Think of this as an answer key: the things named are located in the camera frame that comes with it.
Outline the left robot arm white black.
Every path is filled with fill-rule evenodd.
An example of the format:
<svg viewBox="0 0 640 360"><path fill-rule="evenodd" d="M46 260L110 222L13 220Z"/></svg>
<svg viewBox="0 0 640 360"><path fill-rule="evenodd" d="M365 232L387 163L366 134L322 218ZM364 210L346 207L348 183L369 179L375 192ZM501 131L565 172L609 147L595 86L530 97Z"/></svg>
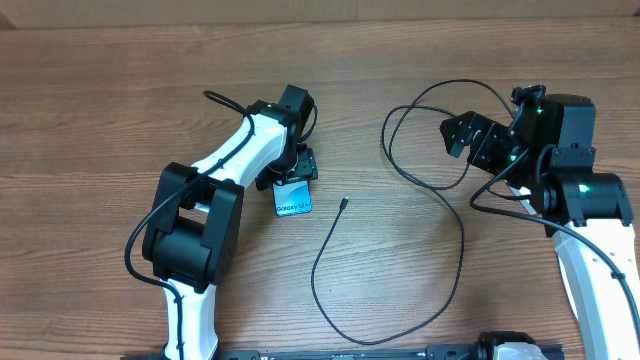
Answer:
<svg viewBox="0 0 640 360"><path fill-rule="evenodd" d="M240 128L214 153L162 171L152 209L139 228L151 283L163 289L168 341L160 359L211 359L216 288L237 249L244 195L271 190L279 216L312 210L316 159L306 144L317 119L307 90L289 85L276 103L243 107L213 91L206 97L238 112Z"/></svg>

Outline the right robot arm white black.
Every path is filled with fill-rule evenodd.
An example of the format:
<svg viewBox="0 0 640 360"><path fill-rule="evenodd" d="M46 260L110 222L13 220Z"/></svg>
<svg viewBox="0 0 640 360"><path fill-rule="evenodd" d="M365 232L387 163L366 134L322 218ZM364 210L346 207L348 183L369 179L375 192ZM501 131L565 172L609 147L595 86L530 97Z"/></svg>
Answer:
<svg viewBox="0 0 640 360"><path fill-rule="evenodd" d="M583 96L516 87L505 126L469 111L443 121L446 151L504 181L523 219L553 241L564 288L590 359L639 356L634 220L622 180L594 171L596 108Z"/></svg>

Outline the blue-screen Samsung Galaxy smartphone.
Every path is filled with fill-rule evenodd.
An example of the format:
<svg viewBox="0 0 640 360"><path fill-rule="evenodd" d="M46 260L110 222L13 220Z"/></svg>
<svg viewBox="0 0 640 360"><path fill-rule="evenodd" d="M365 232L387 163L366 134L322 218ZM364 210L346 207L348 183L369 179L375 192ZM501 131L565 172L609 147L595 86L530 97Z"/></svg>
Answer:
<svg viewBox="0 0 640 360"><path fill-rule="evenodd" d="M274 184L272 189L277 216L292 216L312 211L312 197L308 180L285 185Z"/></svg>

